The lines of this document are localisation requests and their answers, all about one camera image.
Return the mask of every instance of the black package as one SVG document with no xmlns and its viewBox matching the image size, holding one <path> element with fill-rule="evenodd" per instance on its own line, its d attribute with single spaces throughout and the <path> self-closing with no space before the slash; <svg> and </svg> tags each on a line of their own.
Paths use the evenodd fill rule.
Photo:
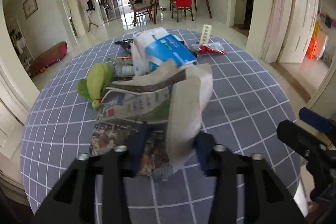
<svg viewBox="0 0 336 224">
<path fill-rule="evenodd" d="M 123 49 L 126 52 L 131 53 L 131 44 L 134 43 L 134 39 L 126 39 L 126 40 L 116 41 L 114 43 L 123 47 Z"/>
</svg>

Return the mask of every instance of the white door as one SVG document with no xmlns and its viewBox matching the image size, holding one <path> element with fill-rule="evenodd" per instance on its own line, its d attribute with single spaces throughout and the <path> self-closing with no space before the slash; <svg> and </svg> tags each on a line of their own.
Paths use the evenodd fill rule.
<svg viewBox="0 0 336 224">
<path fill-rule="evenodd" d="M 293 0 L 280 63 L 302 63 L 314 31 L 318 4 L 319 0 Z"/>
<path fill-rule="evenodd" d="M 23 125 L 0 101 L 0 153 L 11 159 L 19 147 Z"/>
</svg>

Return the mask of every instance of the wooden chair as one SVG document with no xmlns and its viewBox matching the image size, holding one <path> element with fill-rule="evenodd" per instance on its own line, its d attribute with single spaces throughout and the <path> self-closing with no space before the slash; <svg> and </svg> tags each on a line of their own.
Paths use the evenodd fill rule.
<svg viewBox="0 0 336 224">
<path fill-rule="evenodd" d="M 191 13 L 191 19 L 194 21 L 192 0 L 175 0 L 172 4 L 171 18 L 174 18 L 174 8 L 176 10 L 177 22 L 179 22 L 179 11 L 184 10 L 184 16 L 187 16 L 187 10 Z"/>
<path fill-rule="evenodd" d="M 132 6 L 132 10 L 134 13 L 133 23 L 134 26 L 137 25 L 137 17 L 148 15 L 150 20 L 153 21 L 152 16 L 152 5 L 151 4 L 143 4 L 143 3 L 135 3 L 134 0 L 129 0 Z"/>
</svg>

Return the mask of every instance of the newspaper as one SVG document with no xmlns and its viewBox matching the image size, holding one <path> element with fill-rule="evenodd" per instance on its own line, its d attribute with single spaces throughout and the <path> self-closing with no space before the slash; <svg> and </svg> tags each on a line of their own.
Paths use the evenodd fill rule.
<svg viewBox="0 0 336 224">
<path fill-rule="evenodd" d="M 150 75 L 113 82 L 107 90 L 90 154 L 102 155 L 115 145 L 125 144 L 127 137 L 139 132 L 142 123 L 147 122 L 153 129 L 139 175 L 167 180 L 192 155 L 201 112 L 212 94 L 210 66 L 180 70 L 173 61 L 168 61 Z"/>
</svg>

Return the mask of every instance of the white cabinet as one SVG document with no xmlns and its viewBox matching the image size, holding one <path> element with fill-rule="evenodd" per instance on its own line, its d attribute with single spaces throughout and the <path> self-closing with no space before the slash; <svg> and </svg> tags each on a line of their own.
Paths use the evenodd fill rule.
<svg viewBox="0 0 336 224">
<path fill-rule="evenodd" d="M 247 0 L 236 0 L 235 25 L 244 25 Z"/>
</svg>

